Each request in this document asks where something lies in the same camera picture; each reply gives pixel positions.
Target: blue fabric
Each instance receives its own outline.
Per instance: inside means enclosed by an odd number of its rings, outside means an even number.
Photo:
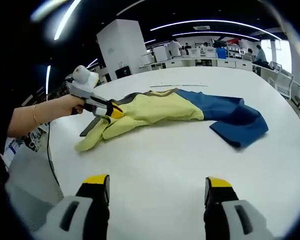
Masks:
[[[260,112],[242,98],[206,95],[178,89],[178,95],[202,110],[204,120],[217,121],[210,128],[235,148],[245,148],[269,129]]]

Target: laboratory room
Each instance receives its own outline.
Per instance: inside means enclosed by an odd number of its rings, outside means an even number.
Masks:
[[[0,5],[0,239],[300,240],[300,0]]]

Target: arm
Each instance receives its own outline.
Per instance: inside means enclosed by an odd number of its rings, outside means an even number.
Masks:
[[[7,130],[7,136],[13,138],[26,135],[38,127],[39,124],[45,124],[52,120],[71,115],[73,108],[81,114],[84,104],[81,98],[65,95],[58,99],[39,103],[36,107],[24,106],[15,108]]]

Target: blue container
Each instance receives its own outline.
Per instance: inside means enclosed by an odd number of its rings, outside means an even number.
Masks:
[[[218,47],[216,49],[216,54],[218,55],[218,59],[227,59],[226,49]]]

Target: person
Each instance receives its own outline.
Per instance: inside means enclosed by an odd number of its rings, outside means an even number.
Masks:
[[[248,52],[246,52],[243,56],[242,56],[242,60],[247,60],[247,61],[251,61],[254,62],[255,61],[255,56],[253,55],[253,51],[251,48],[248,48]]]
[[[3,154],[7,137],[21,137],[41,124],[69,116],[74,112],[83,112],[84,101],[81,98],[65,95],[57,99],[45,101],[33,106],[13,108],[9,96],[0,100],[0,154]],[[0,155],[0,234],[6,239],[9,231],[22,239],[32,239],[28,230],[19,221],[5,190],[9,179],[5,163]]]
[[[262,62],[266,62],[267,59],[264,50],[261,48],[259,44],[256,46],[256,48],[258,49],[258,52],[255,56],[255,61],[257,62],[258,60],[261,60]]]
[[[168,50],[169,50],[172,57],[180,56],[181,55],[181,53],[180,53],[181,48],[182,48],[181,44],[179,42],[177,42],[176,39],[172,40],[168,44]]]
[[[186,54],[189,55],[188,49],[191,49],[191,46],[189,46],[189,44],[187,42],[185,43],[184,49],[185,49]]]

